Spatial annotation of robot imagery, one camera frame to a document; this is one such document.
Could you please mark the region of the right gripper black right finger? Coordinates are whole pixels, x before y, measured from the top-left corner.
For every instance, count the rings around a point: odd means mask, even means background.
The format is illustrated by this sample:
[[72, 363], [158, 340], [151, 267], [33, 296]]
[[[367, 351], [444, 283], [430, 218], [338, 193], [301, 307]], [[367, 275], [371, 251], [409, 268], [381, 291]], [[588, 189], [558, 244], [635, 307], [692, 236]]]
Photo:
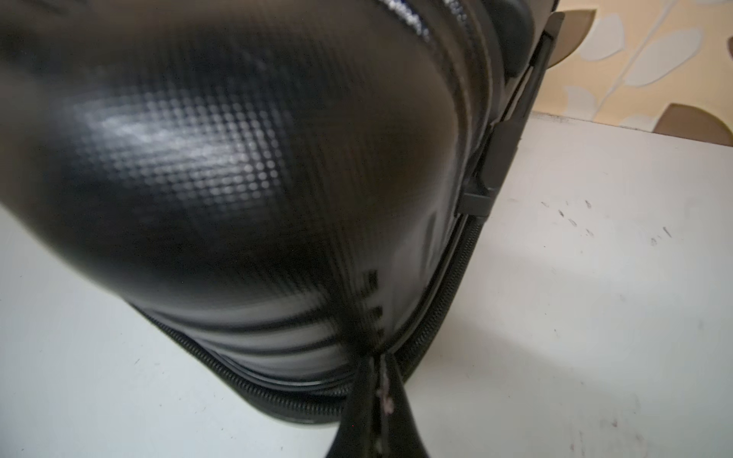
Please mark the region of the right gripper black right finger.
[[378, 381], [380, 456], [428, 458], [398, 364], [391, 353], [380, 356]]

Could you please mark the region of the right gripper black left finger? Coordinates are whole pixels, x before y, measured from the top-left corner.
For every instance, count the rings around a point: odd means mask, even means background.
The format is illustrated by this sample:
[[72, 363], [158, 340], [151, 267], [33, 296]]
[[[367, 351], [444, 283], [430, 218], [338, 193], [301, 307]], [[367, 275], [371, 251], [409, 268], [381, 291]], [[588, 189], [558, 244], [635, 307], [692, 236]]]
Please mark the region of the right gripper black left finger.
[[342, 412], [327, 458], [367, 458], [376, 443], [375, 406], [378, 377], [374, 358], [364, 358]]

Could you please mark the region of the black hard-shell suitcase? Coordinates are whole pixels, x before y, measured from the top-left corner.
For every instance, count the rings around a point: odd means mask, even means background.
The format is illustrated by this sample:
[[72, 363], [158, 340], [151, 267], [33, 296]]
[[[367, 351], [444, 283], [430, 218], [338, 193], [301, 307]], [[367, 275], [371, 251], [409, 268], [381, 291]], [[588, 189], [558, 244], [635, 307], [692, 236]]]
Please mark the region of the black hard-shell suitcase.
[[554, 1], [5, 1], [1, 203], [248, 403], [339, 419], [452, 304]]

